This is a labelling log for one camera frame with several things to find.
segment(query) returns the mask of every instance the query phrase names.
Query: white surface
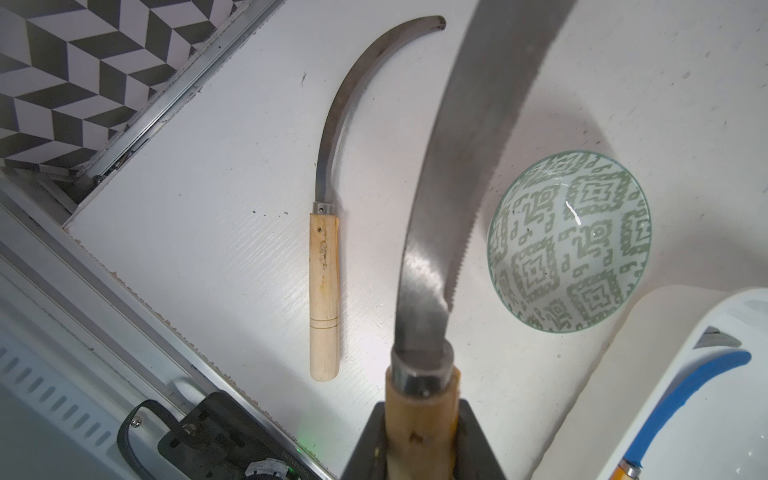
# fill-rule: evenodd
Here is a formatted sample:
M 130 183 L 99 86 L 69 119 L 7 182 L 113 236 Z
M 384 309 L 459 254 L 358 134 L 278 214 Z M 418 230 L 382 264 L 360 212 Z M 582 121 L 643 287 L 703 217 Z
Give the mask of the white surface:
M 337 475 L 383 399 L 410 204 L 470 3 L 289 0 L 68 225 Z M 341 146 L 343 357 L 315 383 L 307 223 L 323 122 L 371 41 L 434 14 L 447 29 L 387 62 Z M 485 261 L 499 197 L 540 158 L 600 151 L 650 204 L 630 306 L 672 283 L 768 285 L 767 16 L 765 2 L 582 0 L 555 42 L 485 198 L 448 331 L 510 480 L 531 474 L 623 314 L 565 335 L 514 319 Z
M 743 343 L 751 361 L 695 392 L 650 444 L 645 478 L 765 478 L 768 289 L 724 294 L 666 286 L 641 299 L 554 437 L 533 480 L 611 476 L 673 380 L 728 347 L 693 349 L 708 326 Z
M 759 296 L 760 300 L 736 301 L 708 322 L 741 340 L 740 349 L 750 352 L 752 359 L 711 379 L 674 414 L 645 454 L 646 478 L 768 476 L 768 290 Z M 688 360 L 702 355 L 705 352 L 694 350 Z

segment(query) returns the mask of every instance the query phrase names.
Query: green patterned bowl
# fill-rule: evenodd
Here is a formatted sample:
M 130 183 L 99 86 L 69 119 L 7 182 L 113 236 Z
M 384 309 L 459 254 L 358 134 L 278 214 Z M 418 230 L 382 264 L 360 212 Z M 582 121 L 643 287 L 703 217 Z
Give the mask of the green patterned bowl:
M 650 211 L 618 162 L 590 151 L 528 168 L 499 202 L 488 232 L 498 297 L 523 323 L 574 332 L 632 294 L 650 251 Z

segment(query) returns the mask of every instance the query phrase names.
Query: white table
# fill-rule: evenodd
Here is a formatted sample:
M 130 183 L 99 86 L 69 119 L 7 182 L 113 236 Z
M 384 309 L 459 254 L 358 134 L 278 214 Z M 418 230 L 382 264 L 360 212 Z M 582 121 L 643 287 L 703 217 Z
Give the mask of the white table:
M 460 0 L 288 2 L 67 228 L 285 430 L 340 475 L 383 399 L 400 255 L 422 156 L 472 11 Z M 378 35 L 422 15 L 445 31 L 391 58 L 335 165 L 343 357 L 309 375 L 307 224 L 320 132 Z M 505 188 L 549 154 L 592 149 L 643 186 L 650 262 L 629 306 L 682 283 L 768 285 L 768 2 L 580 0 L 485 197 L 448 338 L 508 477 L 527 478 L 625 311 L 540 333 L 498 301 L 485 234 Z

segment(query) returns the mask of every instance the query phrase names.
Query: black and white tile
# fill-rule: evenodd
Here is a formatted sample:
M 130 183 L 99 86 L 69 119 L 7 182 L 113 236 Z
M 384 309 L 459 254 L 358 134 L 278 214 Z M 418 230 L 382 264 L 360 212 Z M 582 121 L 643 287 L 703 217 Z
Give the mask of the black and white tile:
M 75 167 L 248 0 L 0 0 L 0 158 Z

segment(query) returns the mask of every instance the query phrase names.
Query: black holder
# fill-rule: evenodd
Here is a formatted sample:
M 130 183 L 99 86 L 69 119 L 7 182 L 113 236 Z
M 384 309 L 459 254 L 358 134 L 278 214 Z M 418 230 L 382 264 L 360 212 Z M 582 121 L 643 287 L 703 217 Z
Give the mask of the black holder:
M 154 480 L 154 476 L 139 462 L 128 438 L 131 420 L 141 408 L 149 409 L 170 429 L 157 450 L 191 480 L 243 480 L 251 462 L 268 458 L 288 465 L 288 478 L 320 480 L 225 392 L 211 393 L 181 422 L 154 400 L 142 402 L 128 414 L 118 430 L 118 449 L 142 480 Z
M 387 439 L 384 402 L 373 407 L 341 480 L 386 480 Z M 504 480 L 502 468 L 485 439 L 469 402 L 458 403 L 455 480 Z

